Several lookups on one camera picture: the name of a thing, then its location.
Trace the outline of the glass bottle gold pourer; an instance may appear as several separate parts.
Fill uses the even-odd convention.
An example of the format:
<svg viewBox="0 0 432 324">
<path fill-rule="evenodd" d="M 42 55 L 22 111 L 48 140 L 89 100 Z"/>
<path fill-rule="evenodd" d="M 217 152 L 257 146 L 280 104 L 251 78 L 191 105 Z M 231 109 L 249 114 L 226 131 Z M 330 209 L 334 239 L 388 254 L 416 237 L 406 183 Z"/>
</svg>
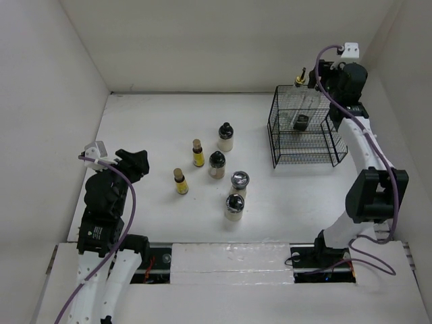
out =
<svg viewBox="0 0 432 324">
<path fill-rule="evenodd" d="M 302 101 L 304 98 L 302 87 L 306 80 L 305 74 L 306 74 L 306 68 L 304 67 L 302 69 L 301 74 L 299 76 L 296 76 L 293 87 L 291 87 L 291 89 L 286 93 L 288 129 L 290 129 L 293 119 L 296 117 L 296 114 L 302 105 Z"/>
</svg>

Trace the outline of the glass bottle dark contents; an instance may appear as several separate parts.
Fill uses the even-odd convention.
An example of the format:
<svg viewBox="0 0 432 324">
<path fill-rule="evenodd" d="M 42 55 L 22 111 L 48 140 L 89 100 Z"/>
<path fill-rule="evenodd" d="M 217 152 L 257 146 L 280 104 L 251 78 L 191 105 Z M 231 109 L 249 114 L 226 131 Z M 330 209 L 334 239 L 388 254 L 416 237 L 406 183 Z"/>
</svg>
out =
<svg viewBox="0 0 432 324">
<path fill-rule="evenodd" d="M 321 102 L 321 93 L 315 88 L 308 88 L 305 92 L 299 109 L 296 113 L 293 129 L 303 132 L 308 128 L 309 122 L 312 121 L 319 104 Z"/>
</svg>

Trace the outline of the brown spice jar black lid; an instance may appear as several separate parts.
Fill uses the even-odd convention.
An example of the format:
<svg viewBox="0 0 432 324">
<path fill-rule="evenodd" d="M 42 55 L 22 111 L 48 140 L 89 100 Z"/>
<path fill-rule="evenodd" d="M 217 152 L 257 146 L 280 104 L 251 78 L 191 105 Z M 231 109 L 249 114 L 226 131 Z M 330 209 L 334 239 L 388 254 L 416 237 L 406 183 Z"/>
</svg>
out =
<svg viewBox="0 0 432 324">
<path fill-rule="evenodd" d="M 221 151 L 215 151 L 209 157 L 209 175 L 221 179 L 225 175 L 226 158 Z"/>
</svg>

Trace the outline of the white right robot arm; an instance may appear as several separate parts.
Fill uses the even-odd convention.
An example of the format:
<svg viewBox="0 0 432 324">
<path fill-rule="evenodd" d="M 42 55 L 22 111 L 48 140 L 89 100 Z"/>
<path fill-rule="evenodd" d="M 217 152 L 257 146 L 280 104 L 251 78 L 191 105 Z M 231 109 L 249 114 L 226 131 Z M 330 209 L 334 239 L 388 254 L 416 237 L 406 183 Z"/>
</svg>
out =
<svg viewBox="0 0 432 324">
<path fill-rule="evenodd" d="M 342 257 L 364 231 L 388 219 L 396 221 L 408 186 L 406 171 L 396 169 L 379 147 L 369 114 L 360 102 L 367 70 L 357 63 L 318 59 L 310 73 L 315 86 L 329 101 L 329 118 L 347 144 L 358 173 L 345 198 L 345 211 L 314 242 L 312 258 L 319 267 L 342 264 Z"/>
</svg>

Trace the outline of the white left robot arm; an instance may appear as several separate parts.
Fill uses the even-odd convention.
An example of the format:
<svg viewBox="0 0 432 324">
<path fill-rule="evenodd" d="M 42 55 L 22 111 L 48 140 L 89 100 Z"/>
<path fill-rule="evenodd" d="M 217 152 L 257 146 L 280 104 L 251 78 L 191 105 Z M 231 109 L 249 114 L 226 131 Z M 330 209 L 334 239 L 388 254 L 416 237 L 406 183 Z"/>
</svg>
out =
<svg viewBox="0 0 432 324">
<path fill-rule="evenodd" d="M 128 195 L 136 208 L 133 185 L 149 173 L 148 153 L 119 149 L 115 154 L 109 161 L 90 146 L 79 156 L 95 173 L 85 183 L 76 288 L 61 310 L 68 323 L 114 323 L 135 271 L 150 261 L 149 239 L 129 233 L 133 216 L 122 219 Z"/>
</svg>

